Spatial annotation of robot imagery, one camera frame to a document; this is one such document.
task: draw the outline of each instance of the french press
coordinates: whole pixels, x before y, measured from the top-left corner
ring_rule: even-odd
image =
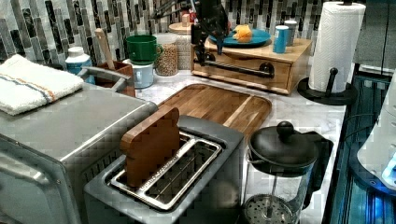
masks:
[[[321,144],[323,140],[330,142],[325,144],[325,148],[321,147],[324,146]],[[315,132],[299,133],[291,123],[282,121],[276,127],[262,128],[253,133],[248,139],[247,164],[268,174],[274,181],[271,193],[256,194],[247,199],[243,206],[243,222],[297,223],[305,196],[308,191],[308,194],[312,193],[313,182],[310,177],[318,177],[318,172],[313,170],[323,168],[321,164],[326,157],[323,157],[322,152],[329,147],[326,166],[332,142]],[[277,183],[279,179],[282,180],[282,185]],[[290,187],[294,190],[284,190],[288,197],[282,198],[279,192],[282,194],[282,189]]]

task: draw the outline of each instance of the blue plate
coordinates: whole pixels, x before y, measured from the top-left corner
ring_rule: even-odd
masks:
[[[267,40],[271,38],[271,35],[263,30],[252,29],[253,36],[251,37],[250,42],[248,43],[239,43],[236,39],[233,38],[235,32],[230,32],[227,37],[224,39],[224,47],[258,47],[264,45]],[[214,36],[209,36],[209,38],[216,43],[216,38]]]

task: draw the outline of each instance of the toaster slot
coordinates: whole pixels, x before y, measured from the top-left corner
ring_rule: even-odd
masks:
[[[148,190],[148,196],[161,203],[170,203],[215,151],[215,147],[197,142]]]
[[[125,170],[113,176],[108,184],[143,203],[169,210],[221,151],[222,147],[216,143],[180,132],[180,150],[142,187],[129,187]]]

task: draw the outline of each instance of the dish towel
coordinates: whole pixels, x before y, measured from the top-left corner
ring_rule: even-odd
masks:
[[[16,54],[0,65],[0,110],[14,116],[50,104],[82,84],[80,77]]]

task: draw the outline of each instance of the drawer handle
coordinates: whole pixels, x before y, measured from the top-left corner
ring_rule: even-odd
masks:
[[[260,65],[259,70],[249,69],[249,68],[234,66],[231,64],[227,64],[227,63],[217,63],[216,57],[212,53],[205,54],[204,64],[207,66],[213,66],[213,67],[217,67],[217,68],[228,70],[228,71],[244,73],[247,75],[253,75],[256,77],[274,78],[274,76],[275,76],[275,68],[270,63],[262,63]]]

